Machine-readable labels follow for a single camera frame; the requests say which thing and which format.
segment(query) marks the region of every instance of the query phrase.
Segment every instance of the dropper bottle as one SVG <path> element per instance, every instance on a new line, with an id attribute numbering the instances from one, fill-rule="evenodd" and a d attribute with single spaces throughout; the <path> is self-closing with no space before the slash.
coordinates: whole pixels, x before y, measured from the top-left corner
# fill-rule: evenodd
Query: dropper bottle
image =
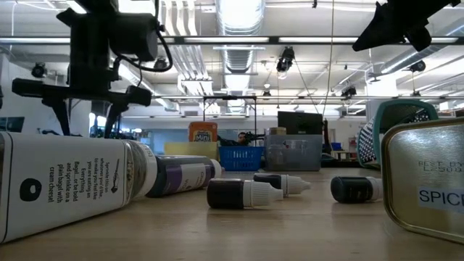
<path id="1" fill-rule="evenodd" d="M 236 178 L 213 178 L 207 188 L 207 201 L 211 208 L 253 208 L 268 206 L 282 199 L 282 190 L 273 188 L 269 183 Z"/>
<path id="2" fill-rule="evenodd" d="M 290 175 L 255 173 L 253 180 L 266 182 L 275 189 L 281 189 L 283 196 L 301 194 L 303 191 L 311 189 L 311 183 Z"/>

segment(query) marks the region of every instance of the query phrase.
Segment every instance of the person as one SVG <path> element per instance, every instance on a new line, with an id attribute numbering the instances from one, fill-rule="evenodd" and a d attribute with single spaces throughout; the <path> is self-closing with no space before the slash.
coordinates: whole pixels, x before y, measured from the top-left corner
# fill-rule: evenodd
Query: person
<path id="1" fill-rule="evenodd" d="M 245 139 L 245 132 L 240 132 L 239 133 L 239 138 L 237 139 L 237 142 L 240 143 L 240 145 L 246 146 L 248 145 L 247 140 Z"/>

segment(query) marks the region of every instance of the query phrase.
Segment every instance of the computer screen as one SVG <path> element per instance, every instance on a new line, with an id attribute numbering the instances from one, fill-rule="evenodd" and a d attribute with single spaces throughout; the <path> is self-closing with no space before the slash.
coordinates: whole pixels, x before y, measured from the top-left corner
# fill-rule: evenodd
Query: computer screen
<path id="1" fill-rule="evenodd" d="M 306 134 L 322 135 L 323 119 L 322 115 L 304 112 L 278 112 L 278 127 L 287 129 L 288 135 Z"/>

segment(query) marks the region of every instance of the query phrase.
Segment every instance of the table surface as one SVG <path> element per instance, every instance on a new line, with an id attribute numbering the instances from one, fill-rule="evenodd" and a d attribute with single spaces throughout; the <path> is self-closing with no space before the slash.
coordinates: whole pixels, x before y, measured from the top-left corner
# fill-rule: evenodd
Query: table surface
<path id="1" fill-rule="evenodd" d="M 322 169 L 298 175 L 312 189 L 271 207 L 211 210 L 206 191 L 144 199 L 2 245 L 0 260 L 464 260 L 463 245 L 403 230 L 382 202 L 333 200 L 334 176 L 380 173 Z"/>

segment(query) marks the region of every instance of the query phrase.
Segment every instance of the white cylindrical container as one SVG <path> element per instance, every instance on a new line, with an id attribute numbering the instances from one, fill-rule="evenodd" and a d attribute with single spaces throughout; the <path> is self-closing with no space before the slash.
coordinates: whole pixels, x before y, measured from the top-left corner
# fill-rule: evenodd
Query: white cylindrical container
<path id="1" fill-rule="evenodd" d="M 0 243 L 124 207 L 157 177 L 137 141 L 0 133 Z"/>

